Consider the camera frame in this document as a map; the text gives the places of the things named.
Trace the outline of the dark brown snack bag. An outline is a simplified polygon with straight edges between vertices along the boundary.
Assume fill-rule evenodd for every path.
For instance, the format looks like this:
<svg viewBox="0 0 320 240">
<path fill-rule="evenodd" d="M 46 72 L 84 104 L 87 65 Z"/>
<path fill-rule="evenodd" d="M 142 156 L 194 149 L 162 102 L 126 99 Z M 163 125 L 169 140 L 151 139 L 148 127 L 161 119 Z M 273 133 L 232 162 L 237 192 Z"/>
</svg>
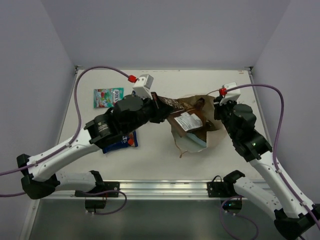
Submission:
<svg viewBox="0 0 320 240">
<path fill-rule="evenodd" d="M 205 126 L 207 119 L 203 114 L 203 107 L 206 102 L 203 97 L 198 97 L 194 103 L 182 98 L 158 96 L 157 99 L 173 108 L 166 120 L 180 137 L 186 137 L 187 133 Z"/>
</svg>

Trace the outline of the blue Burts crisps bag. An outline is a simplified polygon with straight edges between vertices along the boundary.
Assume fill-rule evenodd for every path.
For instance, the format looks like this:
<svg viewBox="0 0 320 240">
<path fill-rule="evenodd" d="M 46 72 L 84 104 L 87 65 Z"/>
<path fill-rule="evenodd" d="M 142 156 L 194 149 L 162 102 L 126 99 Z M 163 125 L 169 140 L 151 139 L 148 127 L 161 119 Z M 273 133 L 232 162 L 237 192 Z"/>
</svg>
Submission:
<svg viewBox="0 0 320 240">
<path fill-rule="evenodd" d="M 102 149 L 103 154 L 107 154 L 112 151 L 117 151 L 120 149 L 125 149 L 129 147 L 136 148 L 138 147 L 138 139 L 137 139 L 137 132 L 133 131 L 130 134 L 123 136 L 121 141 L 118 141 L 116 143 L 113 143 L 107 147 L 104 147 Z"/>
</svg>

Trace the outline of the teal Fox's candy bag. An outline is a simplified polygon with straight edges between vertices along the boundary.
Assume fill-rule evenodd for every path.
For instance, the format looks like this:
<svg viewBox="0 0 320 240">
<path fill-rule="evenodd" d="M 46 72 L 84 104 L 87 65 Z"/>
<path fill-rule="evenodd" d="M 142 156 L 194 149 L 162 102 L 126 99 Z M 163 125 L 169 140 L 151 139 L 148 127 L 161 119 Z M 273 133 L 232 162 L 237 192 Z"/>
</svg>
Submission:
<svg viewBox="0 0 320 240">
<path fill-rule="evenodd" d="M 100 88 L 93 90 L 94 108 L 111 108 L 124 97 L 124 88 Z"/>
</svg>

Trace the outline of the olive brown snack bag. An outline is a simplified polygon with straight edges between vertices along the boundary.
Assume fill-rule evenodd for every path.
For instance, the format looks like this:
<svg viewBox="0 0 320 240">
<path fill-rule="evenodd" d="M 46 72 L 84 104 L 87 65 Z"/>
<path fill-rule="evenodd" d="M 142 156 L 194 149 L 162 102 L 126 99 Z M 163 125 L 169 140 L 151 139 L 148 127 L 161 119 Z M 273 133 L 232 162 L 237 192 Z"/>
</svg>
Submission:
<svg viewBox="0 0 320 240">
<path fill-rule="evenodd" d="M 203 95 L 178 98 L 179 109 L 173 120 L 184 132 L 192 132 L 204 127 L 211 128 L 209 98 Z"/>
</svg>

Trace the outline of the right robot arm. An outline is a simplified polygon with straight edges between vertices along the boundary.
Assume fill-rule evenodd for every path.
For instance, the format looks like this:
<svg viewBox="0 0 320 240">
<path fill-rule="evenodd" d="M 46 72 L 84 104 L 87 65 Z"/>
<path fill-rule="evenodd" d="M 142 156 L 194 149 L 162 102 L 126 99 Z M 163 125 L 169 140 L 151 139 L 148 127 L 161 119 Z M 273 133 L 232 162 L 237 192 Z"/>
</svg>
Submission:
<svg viewBox="0 0 320 240">
<path fill-rule="evenodd" d="M 223 192 L 240 195 L 272 220 L 277 231 L 287 240 L 295 240 L 320 222 L 320 206 L 309 199 L 293 182 L 274 150 L 255 129 L 256 116 L 250 106 L 228 100 L 214 100 L 214 118 L 224 125 L 236 152 L 262 176 L 270 192 L 257 186 L 238 170 L 224 177 Z"/>
</svg>

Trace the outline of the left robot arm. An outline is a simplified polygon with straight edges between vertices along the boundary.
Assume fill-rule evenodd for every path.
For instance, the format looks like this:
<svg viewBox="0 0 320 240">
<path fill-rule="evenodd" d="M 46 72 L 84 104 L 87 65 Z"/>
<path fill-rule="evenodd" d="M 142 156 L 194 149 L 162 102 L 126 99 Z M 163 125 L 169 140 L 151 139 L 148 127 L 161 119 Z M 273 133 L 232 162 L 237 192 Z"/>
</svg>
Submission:
<svg viewBox="0 0 320 240">
<path fill-rule="evenodd" d="M 145 99 L 135 95 L 125 96 L 104 114 L 77 129 L 68 140 L 38 155 L 19 155 L 16 159 L 23 174 L 22 189 L 33 200 L 57 191 L 74 190 L 95 197 L 105 194 L 107 188 L 98 171 L 66 173 L 62 168 L 120 142 L 124 136 L 147 122 L 162 123 L 173 110 L 157 95 Z"/>
</svg>

